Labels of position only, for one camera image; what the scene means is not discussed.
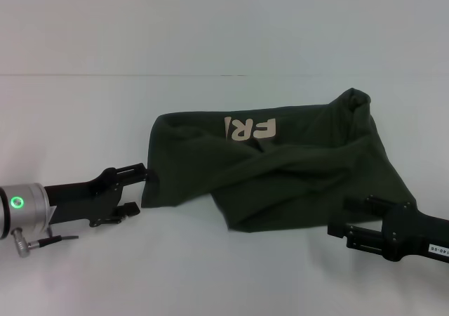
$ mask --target black bracket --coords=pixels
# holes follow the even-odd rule
[[[343,215],[333,216],[328,234],[346,237],[347,247],[399,261],[407,255],[421,255],[449,263],[449,221],[427,216],[414,202],[395,203],[369,196],[348,199],[343,209],[382,219],[381,232],[346,224]]]
[[[88,219],[91,227],[97,227],[121,223],[126,217],[138,215],[140,210],[135,202],[117,205],[124,186],[146,181],[151,172],[143,164],[108,168],[86,183],[45,187],[50,206],[56,207],[50,225]]]

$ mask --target dark green cloth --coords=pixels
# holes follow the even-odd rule
[[[255,138],[273,134],[269,119],[274,136]],[[245,232],[326,225],[345,197],[415,201],[387,159],[369,96],[353,88],[328,105],[165,114],[148,164],[159,182],[146,183],[142,207],[211,193],[228,227]]]

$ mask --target green indicator light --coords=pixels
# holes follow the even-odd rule
[[[23,201],[23,199],[21,197],[13,197],[11,199],[11,206],[14,209],[21,209],[24,204],[25,204],[25,202]]]

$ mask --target white table surface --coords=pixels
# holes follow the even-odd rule
[[[160,114],[328,103],[372,114],[424,213],[449,219],[449,0],[0,0],[0,184],[146,163]],[[138,201],[142,184],[123,193]],[[228,232],[209,196],[19,259],[5,315],[447,315],[449,265],[391,263],[326,228]]]

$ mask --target label sticker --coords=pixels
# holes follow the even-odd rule
[[[429,253],[435,253],[443,256],[449,256],[449,248],[444,248],[441,246],[435,246],[434,244],[429,245]]]

